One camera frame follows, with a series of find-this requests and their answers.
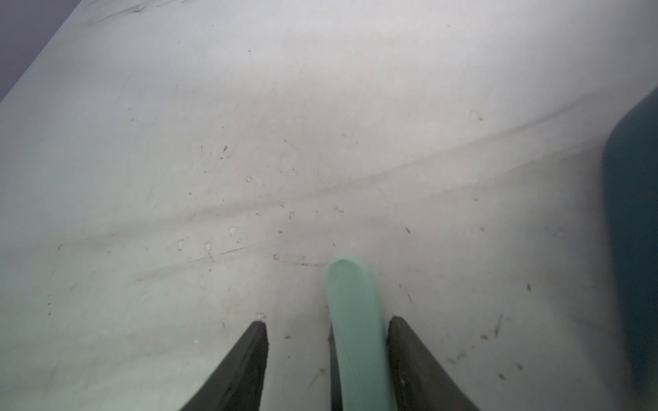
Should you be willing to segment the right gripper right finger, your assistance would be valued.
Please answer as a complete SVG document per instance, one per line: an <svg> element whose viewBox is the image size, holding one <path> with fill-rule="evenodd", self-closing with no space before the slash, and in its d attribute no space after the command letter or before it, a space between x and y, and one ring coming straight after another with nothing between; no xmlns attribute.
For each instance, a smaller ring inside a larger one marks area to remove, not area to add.
<svg viewBox="0 0 658 411"><path fill-rule="evenodd" d="M391 318L387 344L399 410L478 411L404 318Z"/></svg>

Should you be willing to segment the dark teal storage box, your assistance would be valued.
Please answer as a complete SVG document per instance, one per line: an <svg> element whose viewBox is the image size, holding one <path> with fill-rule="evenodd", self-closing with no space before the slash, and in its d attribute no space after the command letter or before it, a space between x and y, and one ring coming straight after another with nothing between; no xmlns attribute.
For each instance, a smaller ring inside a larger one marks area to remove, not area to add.
<svg viewBox="0 0 658 411"><path fill-rule="evenodd" d="M602 186L625 346L641 410L657 408L657 92L611 133Z"/></svg>

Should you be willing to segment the mint knife top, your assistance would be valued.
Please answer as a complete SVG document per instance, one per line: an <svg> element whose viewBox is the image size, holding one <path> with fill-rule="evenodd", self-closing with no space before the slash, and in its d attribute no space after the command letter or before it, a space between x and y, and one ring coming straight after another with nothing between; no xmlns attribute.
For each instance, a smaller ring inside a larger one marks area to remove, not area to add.
<svg viewBox="0 0 658 411"><path fill-rule="evenodd" d="M330 315L332 410L397 409L380 293L370 268L355 256L325 270Z"/></svg>

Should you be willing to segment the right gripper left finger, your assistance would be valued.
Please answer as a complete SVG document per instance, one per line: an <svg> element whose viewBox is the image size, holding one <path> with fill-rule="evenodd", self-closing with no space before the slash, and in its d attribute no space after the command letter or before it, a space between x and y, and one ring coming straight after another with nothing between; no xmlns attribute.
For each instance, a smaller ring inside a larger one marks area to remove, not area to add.
<svg viewBox="0 0 658 411"><path fill-rule="evenodd" d="M268 349L266 324L252 322L182 411L258 410Z"/></svg>

